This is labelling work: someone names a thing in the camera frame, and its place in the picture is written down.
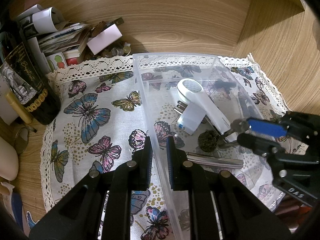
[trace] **clear plastic box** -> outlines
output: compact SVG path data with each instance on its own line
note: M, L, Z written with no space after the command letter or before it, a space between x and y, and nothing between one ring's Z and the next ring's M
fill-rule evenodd
M262 116L242 85L215 55L134 54L133 67L170 223L177 240L189 239L190 231L186 230L188 193L172 191L170 188L165 140L167 136L174 135L176 147L188 152L203 153L198 147L197 138L212 128L208 123L200 124L193 135L188 135L175 125L180 116L173 111L180 100L177 83L187 77L198 81L230 122L238 118ZM241 159L238 151L232 150L215 150L212 155Z

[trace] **blue gripper pad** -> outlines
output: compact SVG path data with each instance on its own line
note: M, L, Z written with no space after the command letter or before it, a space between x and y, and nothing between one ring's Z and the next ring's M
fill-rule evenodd
M267 134L275 138L287 135L287 130L275 122L254 118L249 118L247 122L251 126L251 130L257 133Z

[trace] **butterfly print tablecloth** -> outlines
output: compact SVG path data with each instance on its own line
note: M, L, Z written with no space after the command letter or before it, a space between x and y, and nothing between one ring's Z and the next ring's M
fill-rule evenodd
M242 84L264 118L276 120L284 114L287 108L281 95L251 55L246 59L220 57L220 60ZM182 67L173 71L175 77L201 72L198 68ZM161 71L151 71L143 73L142 79L159 79L161 75ZM49 79L61 98L61 111L47 127L42 148L40 171L47 211L90 170L108 172L130 160L134 151L144 147L148 134L135 89L132 57L84 62L59 70L49 75ZM152 89L158 90L160 86L161 83L153 83ZM169 82L165 88L175 90L176 86L176 82ZM228 96L228 88L220 88L218 92ZM170 115L155 121L162 147L165 146L162 137L176 131L169 118ZM181 148L184 137L178 135L176 146ZM289 152L297 154L304 150L304 146L289 138L279 141ZM272 186L270 167L264 158L243 147L236 151L243 156L245 168L232 173L273 210L283 194ZM181 209L179 221L182 231L188 231L188 208ZM131 239L174 239L154 161L149 189L132 192L130 222Z

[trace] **white handheld device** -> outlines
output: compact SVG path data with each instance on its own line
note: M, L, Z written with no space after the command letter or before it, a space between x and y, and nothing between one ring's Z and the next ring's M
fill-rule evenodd
M177 85L178 94L182 101L193 102L204 109L212 124L223 134L230 130L230 122L226 116L210 100L203 87L191 78L184 78ZM237 140L236 133L226 137L229 142Z

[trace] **black bottle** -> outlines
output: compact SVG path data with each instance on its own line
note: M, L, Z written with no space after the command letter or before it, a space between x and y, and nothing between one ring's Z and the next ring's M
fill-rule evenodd
M37 66L16 22L0 21L0 75L20 103L41 124L51 123L60 111L60 100Z

